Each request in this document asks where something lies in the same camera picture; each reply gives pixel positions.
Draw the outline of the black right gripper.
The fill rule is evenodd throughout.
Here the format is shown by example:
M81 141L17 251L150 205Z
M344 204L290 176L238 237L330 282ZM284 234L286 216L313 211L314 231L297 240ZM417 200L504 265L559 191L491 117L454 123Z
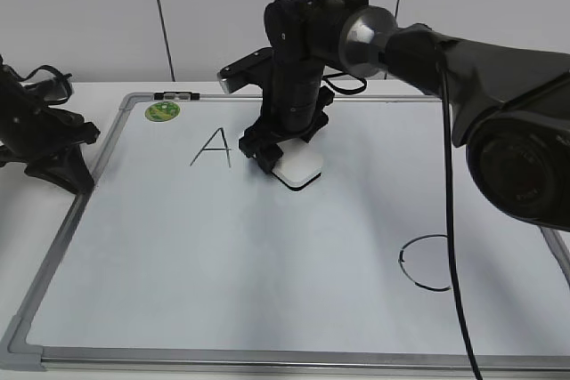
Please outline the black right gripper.
M260 117L239 138L239 149L270 174L283 156L278 143L300 138L309 143L329 123L324 112L334 93L322 86L324 63L272 58L270 85L264 89Z

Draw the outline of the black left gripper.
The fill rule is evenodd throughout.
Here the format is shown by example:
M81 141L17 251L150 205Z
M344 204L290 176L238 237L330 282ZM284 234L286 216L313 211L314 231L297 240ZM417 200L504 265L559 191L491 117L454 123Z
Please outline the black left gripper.
M73 94L71 77L46 64L24 77L1 63L1 160L28 163L26 175L77 195L94 188L80 144L96 143L101 131L61 107Z

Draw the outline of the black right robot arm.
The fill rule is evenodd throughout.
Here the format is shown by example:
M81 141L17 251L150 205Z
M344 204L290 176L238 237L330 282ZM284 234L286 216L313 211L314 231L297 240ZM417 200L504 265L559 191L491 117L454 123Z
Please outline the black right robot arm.
M326 68L359 80L385 70L447 108L451 142L488 201L519 221L568 230L567 54L401 28L368 0L275 0L264 23L270 45L244 67L262 108L239 143L264 171L280 159L280 142L326 125Z

